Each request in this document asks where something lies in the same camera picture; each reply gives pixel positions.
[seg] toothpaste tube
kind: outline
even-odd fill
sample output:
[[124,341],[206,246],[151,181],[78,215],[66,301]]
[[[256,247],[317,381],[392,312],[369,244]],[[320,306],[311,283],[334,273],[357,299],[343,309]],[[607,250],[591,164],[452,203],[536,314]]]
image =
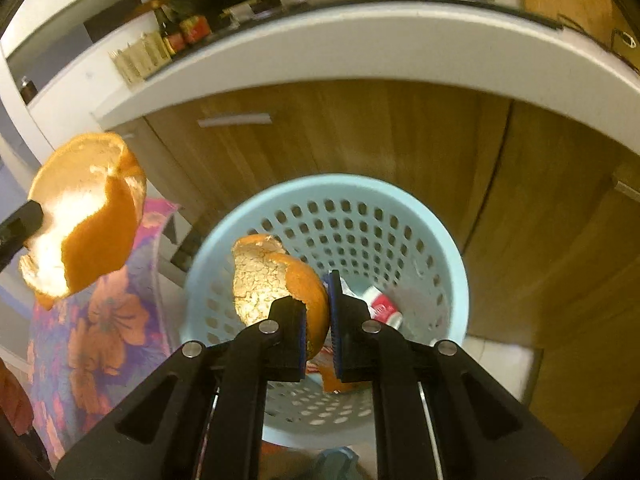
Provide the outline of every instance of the toothpaste tube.
[[[325,285],[328,284],[328,275],[324,280]],[[402,313],[396,309],[396,306],[388,296],[380,292],[375,286],[370,286],[361,296],[355,294],[343,277],[340,277],[342,285],[342,293],[363,300],[369,307],[369,315],[371,319],[375,319],[380,323],[389,325],[398,330],[402,325]]]

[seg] purple cloth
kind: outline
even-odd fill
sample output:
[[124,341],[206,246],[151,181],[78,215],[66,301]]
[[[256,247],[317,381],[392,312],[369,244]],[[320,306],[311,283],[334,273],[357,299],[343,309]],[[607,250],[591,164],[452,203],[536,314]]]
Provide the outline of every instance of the purple cloth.
[[124,267],[49,312],[34,308],[30,398],[53,464],[172,352],[157,261],[160,235],[176,210],[166,200],[147,199]]

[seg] light blue plastic basket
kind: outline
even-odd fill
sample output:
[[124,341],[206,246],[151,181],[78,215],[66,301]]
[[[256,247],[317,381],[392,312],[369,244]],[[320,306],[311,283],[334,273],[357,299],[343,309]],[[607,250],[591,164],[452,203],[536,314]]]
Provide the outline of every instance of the light blue plastic basket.
[[[401,332],[420,343],[462,343],[468,286],[460,253],[436,216],[391,184],[346,174],[310,176],[271,187],[238,206],[209,234],[189,272],[183,342],[217,344],[244,328],[233,306],[233,243],[276,235],[322,275],[340,270],[385,291],[404,316]],[[369,390],[325,394],[310,379],[270,383],[263,438],[327,449],[374,437]]]

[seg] cabinet door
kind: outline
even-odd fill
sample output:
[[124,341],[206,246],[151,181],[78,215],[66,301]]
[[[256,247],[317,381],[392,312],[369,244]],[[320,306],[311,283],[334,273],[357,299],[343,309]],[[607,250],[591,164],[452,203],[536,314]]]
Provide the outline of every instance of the cabinet door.
[[544,349],[531,409],[585,468],[640,399],[640,203],[617,181],[640,189],[638,156],[514,104],[464,256],[469,332]]
[[470,333],[544,347],[591,316],[571,306],[640,254],[640,203],[614,179],[640,187],[638,157],[575,121],[514,104],[464,256]]
[[[166,108],[147,119],[210,208],[230,211],[303,175],[356,173],[415,195],[463,247],[494,170],[510,101],[400,81],[299,82]],[[201,128],[268,113],[272,124]]]

